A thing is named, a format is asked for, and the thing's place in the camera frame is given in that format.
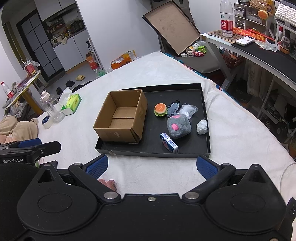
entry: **black slipper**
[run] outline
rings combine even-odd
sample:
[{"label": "black slipper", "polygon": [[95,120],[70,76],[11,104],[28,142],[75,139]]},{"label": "black slipper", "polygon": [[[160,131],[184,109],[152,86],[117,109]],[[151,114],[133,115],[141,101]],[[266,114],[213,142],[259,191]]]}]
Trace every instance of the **black slipper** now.
[{"label": "black slipper", "polygon": [[74,81],[71,81],[71,80],[68,80],[66,86],[67,87],[72,87],[73,85],[75,85],[75,82]]},{"label": "black slipper", "polygon": [[61,95],[63,93],[62,89],[60,87],[57,88],[57,95]]}]

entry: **black tray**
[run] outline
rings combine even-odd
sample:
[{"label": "black tray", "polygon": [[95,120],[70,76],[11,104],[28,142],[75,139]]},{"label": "black tray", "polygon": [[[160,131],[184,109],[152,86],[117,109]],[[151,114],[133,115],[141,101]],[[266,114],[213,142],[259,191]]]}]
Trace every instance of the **black tray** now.
[{"label": "black tray", "polygon": [[[196,125],[202,119],[207,121],[205,100],[201,84],[157,85],[138,87],[142,89],[148,101],[144,122],[143,136],[139,144],[127,144],[122,142],[104,142],[100,138],[96,144],[96,150],[104,154],[145,156],[145,157],[170,157],[170,158],[197,158],[199,155],[210,155],[209,132],[198,135]],[[181,104],[191,104],[198,108],[190,119],[192,131],[190,134],[173,140],[179,147],[178,154],[171,154],[160,140],[160,134],[168,134],[167,117],[157,117],[154,107],[158,103],[167,106],[179,99]]]}]

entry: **kitchen cabinet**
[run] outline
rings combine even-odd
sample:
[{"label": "kitchen cabinet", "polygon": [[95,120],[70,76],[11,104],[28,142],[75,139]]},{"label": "kitchen cabinet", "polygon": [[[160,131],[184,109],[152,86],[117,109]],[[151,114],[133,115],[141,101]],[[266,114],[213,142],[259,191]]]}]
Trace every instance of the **kitchen cabinet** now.
[{"label": "kitchen cabinet", "polygon": [[70,6],[71,4],[75,3],[75,0],[59,0],[59,3],[62,7],[62,9],[64,9],[65,7]]},{"label": "kitchen cabinet", "polygon": [[81,33],[75,35],[74,41],[81,53],[83,60],[86,60],[86,54],[89,52],[89,48],[87,46],[87,39],[89,38],[89,34],[86,30],[82,31]]},{"label": "kitchen cabinet", "polygon": [[74,42],[74,38],[68,39],[66,44],[60,44],[56,46],[54,51],[57,54],[65,71],[84,61],[76,43]]},{"label": "kitchen cabinet", "polygon": [[62,10],[59,0],[34,0],[42,21]]}]

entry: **gray floor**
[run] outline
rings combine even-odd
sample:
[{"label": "gray floor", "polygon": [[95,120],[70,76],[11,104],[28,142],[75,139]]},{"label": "gray floor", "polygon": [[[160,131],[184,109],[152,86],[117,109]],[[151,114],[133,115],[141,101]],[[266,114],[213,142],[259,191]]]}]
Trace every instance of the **gray floor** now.
[{"label": "gray floor", "polygon": [[[78,75],[84,75],[85,79],[82,81],[77,81],[75,78]],[[48,86],[45,88],[47,92],[50,94],[55,94],[56,97],[60,97],[60,95],[57,95],[57,88],[60,87],[62,91],[64,91],[66,87],[66,83],[68,80],[74,81],[75,84],[72,87],[69,87],[70,90],[74,89],[77,85],[83,85],[89,81],[94,81],[97,79],[96,73],[91,69],[91,67],[88,65],[88,63],[82,65],[79,69],[76,69],[70,73],[66,73],[62,78],[57,80],[55,83],[52,85]]]}]

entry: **human hand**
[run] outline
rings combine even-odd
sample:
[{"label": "human hand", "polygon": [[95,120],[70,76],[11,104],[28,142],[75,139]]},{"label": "human hand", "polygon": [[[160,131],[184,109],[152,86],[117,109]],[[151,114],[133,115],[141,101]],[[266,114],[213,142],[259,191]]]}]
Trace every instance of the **human hand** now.
[{"label": "human hand", "polygon": [[109,180],[106,182],[104,179],[100,178],[98,181],[102,184],[104,184],[106,187],[110,188],[111,190],[116,192],[116,187],[115,187],[115,181],[114,180]]}]

